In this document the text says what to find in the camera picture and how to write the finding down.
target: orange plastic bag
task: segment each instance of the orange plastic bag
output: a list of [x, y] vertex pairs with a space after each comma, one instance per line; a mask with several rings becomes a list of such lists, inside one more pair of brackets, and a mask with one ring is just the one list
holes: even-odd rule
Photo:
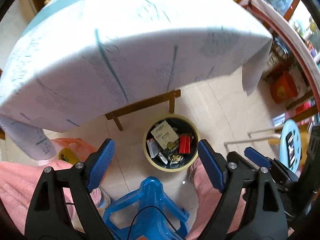
[[58, 138], [51, 141], [59, 156], [59, 160], [66, 161], [72, 165], [78, 161], [84, 162], [90, 153], [97, 151], [80, 138]]

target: wall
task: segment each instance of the wall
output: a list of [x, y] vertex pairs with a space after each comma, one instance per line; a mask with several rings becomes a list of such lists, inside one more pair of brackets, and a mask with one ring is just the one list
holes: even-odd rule
[[14, 45], [36, 15], [31, 0], [15, 0], [0, 22], [0, 69], [3, 69]]

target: trash can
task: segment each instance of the trash can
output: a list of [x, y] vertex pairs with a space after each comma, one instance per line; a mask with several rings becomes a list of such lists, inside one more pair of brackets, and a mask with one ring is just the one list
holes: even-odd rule
[[277, 104], [298, 96], [294, 80], [287, 71], [270, 87], [270, 92]]
[[[147, 145], [147, 140], [153, 138], [151, 131], [163, 121], [167, 121], [167, 123], [171, 127], [175, 127], [178, 129], [179, 133], [188, 133], [192, 134], [193, 139], [190, 142], [190, 153], [183, 154], [183, 159], [179, 163], [178, 166], [172, 168], [169, 163], [164, 164], [159, 158], [151, 158], [150, 152]], [[142, 148], [147, 160], [157, 169], [166, 172], [177, 172], [187, 169], [198, 157], [197, 145], [200, 140], [199, 132], [194, 126], [194, 124], [188, 120], [187, 118], [177, 115], [177, 114], [167, 114], [161, 118], [154, 120], [150, 125], [148, 125], [147, 130], [142, 139]]]

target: red box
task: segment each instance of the red box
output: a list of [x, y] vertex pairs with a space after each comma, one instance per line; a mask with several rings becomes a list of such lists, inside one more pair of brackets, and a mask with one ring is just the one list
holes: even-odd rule
[[190, 136], [181, 135], [180, 136], [180, 146], [179, 146], [180, 154], [190, 154]]

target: person's leg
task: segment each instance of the person's leg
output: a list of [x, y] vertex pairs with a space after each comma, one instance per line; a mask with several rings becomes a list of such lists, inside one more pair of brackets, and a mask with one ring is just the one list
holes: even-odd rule
[[[196, 221], [193, 224], [190, 232], [188, 233], [186, 239], [194, 240], [203, 231], [204, 227], [207, 225], [209, 219], [211, 218], [214, 210], [216, 209], [218, 202], [221, 198], [221, 193], [213, 188], [209, 177], [198, 158], [190, 168], [190, 180], [193, 181], [196, 193], [198, 195], [199, 207], [197, 210]], [[237, 230], [239, 228], [241, 218], [245, 208], [245, 201], [241, 194], [236, 214], [233, 218], [232, 224], [229, 228], [229, 233]]]
[[[18, 163], [0, 162], [0, 198], [12, 221], [24, 234], [28, 208], [38, 180], [46, 166], [54, 170], [69, 169], [70, 163], [53, 161], [45, 166], [26, 166]], [[64, 188], [66, 202], [73, 203], [69, 188]], [[101, 191], [97, 188], [91, 192], [91, 198], [97, 206], [101, 200]], [[71, 219], [76, 215], [74, 205], [67, 205]]]

